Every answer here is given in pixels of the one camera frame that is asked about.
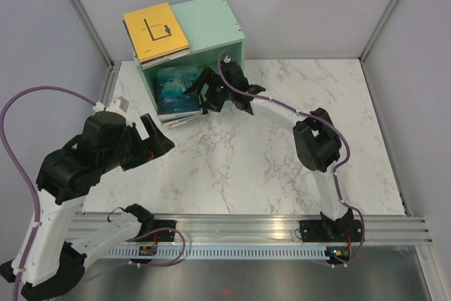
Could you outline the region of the black file folder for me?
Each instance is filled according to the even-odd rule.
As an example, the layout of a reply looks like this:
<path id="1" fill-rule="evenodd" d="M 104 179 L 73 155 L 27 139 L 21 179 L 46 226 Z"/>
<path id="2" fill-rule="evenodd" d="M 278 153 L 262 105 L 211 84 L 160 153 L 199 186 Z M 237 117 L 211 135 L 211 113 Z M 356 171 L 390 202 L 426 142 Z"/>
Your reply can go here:
<path id="1" fill-rule="evenodd" d="M 192 112 L 192 113 L 177 114 L 177 115 L 172 115 L 172 116 L 170 116 L 170 117 L 174 117 L 174 116 L 185 116 L 185 115 L 188 115 L 188 114 L 198 113 L 198 112 L 200 112 L 200 111 Z M 190 121 L 183 121 L 183 122 L 174 123 L 174 124 L 170 124 L 170 125 L 163 125 L 163 124 L 162 124 L 162 126 L 166 126 L 166 127 L 169 127 L 169 128 L 173 128 L 173 127 L 177 127 L 177 126 L 179 126 L 179 125 L 183 125 L 183 124 L 185 124 L 185 123 L 197 121 L 197 120 L 199 120 L 199 119 L 201 119 L 201 118 L 196 118 L 196 119 L 193 119 L 193 120 L 190 120 Z"/>

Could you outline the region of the blue ocean cover book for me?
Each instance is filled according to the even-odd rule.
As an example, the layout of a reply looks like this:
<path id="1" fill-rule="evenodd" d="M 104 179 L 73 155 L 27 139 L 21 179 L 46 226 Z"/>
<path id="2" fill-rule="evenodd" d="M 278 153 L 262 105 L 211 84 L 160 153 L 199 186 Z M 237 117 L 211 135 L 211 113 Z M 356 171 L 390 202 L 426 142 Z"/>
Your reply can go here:
<path id="1" fill-rule="evenodd" d="M 159 118 L 175 118 L 199 113 L 199 99 L 184 94 L 198 79 L 195 66 L 161 68 L 156 74 L 156 104 Z"/>

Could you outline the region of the yellow book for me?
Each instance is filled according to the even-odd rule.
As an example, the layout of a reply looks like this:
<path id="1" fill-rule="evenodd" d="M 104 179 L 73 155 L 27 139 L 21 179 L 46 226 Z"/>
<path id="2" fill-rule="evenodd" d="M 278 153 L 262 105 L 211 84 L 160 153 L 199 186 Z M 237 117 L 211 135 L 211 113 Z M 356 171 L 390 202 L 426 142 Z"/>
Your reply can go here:
<path id="1" fill-rule="evenodd" d="M 190 51 L 190 44 L 169 3 L 125 13 L 123 23 L 141 64 Z"/>

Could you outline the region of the grey green notebook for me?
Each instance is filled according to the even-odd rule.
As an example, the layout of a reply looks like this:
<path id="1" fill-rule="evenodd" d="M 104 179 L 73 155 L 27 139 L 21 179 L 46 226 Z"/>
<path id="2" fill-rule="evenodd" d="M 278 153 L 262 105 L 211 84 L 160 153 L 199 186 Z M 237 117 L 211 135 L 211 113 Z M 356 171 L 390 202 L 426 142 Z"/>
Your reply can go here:
<path id="1" fill-rule="evenodd" d="M 174 117 L 170 117 L 170 118 L 161 118 L 160 121 L 163 125 L 170 125 L 170 124 L 179 123 L 179 122 L 183 122 L 183 121 L 190 121 L 190 120 L 193 120 L 196 118 L 201 118 L 208 114 L 209 114 L 209 112 L 206 109 L 203 109 L 198 113 L 188 114 L 185 116 L 174 116 Z"/>

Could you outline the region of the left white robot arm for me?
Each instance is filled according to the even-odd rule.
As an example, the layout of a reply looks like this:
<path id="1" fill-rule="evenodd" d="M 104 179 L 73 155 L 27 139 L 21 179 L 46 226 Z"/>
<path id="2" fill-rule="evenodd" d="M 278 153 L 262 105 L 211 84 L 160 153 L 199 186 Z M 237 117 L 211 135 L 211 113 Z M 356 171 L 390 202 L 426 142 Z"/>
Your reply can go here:
<path id="1" fill-rule="evenodd" d="M 35 239 L 31 245 L 23 245 L 15 259 L 1 265 L 1 275 L 8 282 L 23 283 L 21 295 L 26 300 L 48 300 L 68 293 L 111 248 L 126 240 L 145 241 L 153 236 L 154 215 L 132 204 L 97 231 L 77 240 L 67 239 L 74 215 L 105 173 L 136 168 L 174 148 L 150 115 L 140 119 L 149 134 L 146 139 L 119 113 L 95 113 L 86 119 L 81 134 L 44 158 L 36 180 L 39 220 L 30 224 L 30 229 L 37 231 Z"/>

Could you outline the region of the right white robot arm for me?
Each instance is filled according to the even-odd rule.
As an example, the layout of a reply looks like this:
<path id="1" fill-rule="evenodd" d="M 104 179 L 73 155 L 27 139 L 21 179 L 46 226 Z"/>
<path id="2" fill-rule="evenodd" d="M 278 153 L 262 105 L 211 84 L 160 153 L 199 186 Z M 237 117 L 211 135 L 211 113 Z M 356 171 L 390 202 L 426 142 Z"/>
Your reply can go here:
<path id="1" fill-rule="evenodd" d="M 303 167 L 316 181 L 321 201 L 321 230 L 330 240 L 338 240 L 354 217 L 338 188 L 336 169 L 340 159 L 342 135 L 333 126 L 325 109 L 303 113 L 263 95 L 266 89 L 252 85 L 234 61 L 221 61 L 218 71 L 206 67 L 184 94 L 200 98 L 201 107 L 219 112 L 226 102 L 252 116 L 261 116 L 292 133 L 295 151 Z"/>

